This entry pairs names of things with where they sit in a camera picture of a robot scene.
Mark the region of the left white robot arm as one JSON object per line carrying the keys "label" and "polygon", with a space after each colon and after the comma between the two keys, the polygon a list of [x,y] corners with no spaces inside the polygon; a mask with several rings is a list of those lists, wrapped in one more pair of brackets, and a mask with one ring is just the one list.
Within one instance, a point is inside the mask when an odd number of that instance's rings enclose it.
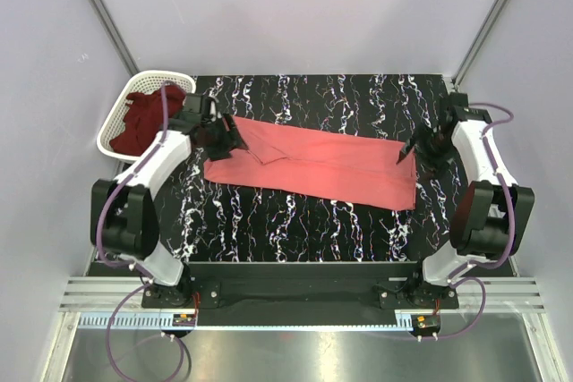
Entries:
{"label": "left white robot arm", "polygon": [[187,93],[182,108],[161,124],[150,146],[112,180],[100,179],[91,189],[90,240],[108,267],[128,267],[146,280],[145,291],[174,307],[196,299],[190,269],[160,240],[154,205],[158,191],[194,149],[208,159],[228,159],[245,149],[232,116],[222,113],[207,94]]}

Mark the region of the pink t shirt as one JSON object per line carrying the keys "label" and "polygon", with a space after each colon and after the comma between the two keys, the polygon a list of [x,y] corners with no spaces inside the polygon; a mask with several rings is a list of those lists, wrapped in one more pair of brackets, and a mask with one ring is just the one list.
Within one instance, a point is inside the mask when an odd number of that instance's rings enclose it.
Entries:
{"label": "pink t shirt", "polygon": [[288,191],[394,211],[412,210],[415,157],[398,160],[402,144],[237,117],[247,147],[206,161],[213,183]]}

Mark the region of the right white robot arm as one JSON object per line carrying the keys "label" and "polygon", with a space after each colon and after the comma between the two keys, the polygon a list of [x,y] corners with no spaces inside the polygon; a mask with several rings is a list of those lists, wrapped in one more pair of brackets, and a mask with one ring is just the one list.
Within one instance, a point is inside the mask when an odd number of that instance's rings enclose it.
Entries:
{"label": "right white robot arm", "polygon": [[396,290],[398,300],[416,308],[454,299],[457,287],[476,267],[493,270],[514,255],[535,203],[532,189],[509,173],[494,141],[489,103],[470,103],[451,92],[440,102],[436,125],[420,124],[398,153],[416,154],[430,178],[459,157],[466,193],[449,223],[449,240],[423,259]]}

